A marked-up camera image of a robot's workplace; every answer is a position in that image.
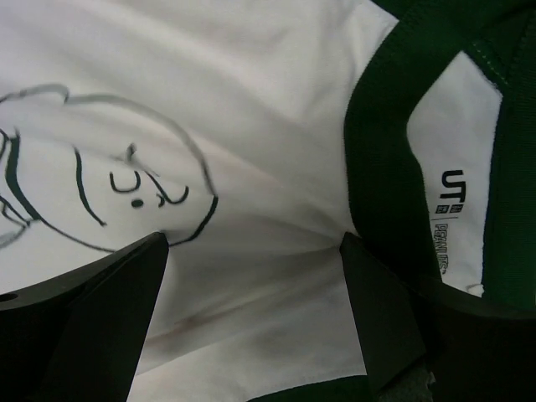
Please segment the white and green raglan t-shirt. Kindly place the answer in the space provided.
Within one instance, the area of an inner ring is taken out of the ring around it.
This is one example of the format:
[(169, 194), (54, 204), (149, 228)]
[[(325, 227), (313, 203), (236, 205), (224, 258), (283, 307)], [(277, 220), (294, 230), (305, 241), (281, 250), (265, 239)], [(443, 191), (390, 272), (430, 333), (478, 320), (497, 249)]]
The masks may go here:
[(154, 232), (129, 401), (373, 400), (360, 265), (534, 314), (534, 2), (2, 2), (2, 291)]

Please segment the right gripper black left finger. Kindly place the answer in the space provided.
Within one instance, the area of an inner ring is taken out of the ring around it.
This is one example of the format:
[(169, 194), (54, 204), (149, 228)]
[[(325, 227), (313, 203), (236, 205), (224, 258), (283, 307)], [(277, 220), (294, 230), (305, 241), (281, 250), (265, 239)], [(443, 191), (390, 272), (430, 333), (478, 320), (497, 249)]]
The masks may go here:
[(127, 400), (167, 258), (165, 235), (154, 233), (3, 294), (1, 399)]

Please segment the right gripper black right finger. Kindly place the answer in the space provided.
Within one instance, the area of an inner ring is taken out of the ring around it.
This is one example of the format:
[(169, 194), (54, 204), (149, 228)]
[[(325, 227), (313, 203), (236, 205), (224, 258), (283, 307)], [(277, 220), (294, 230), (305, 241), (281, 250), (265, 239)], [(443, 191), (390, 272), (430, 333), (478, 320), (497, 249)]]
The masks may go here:
[(416, 277), (401, 280), (346, 234), (353, 320), (379, 401), (533, 401), (535, 314)]

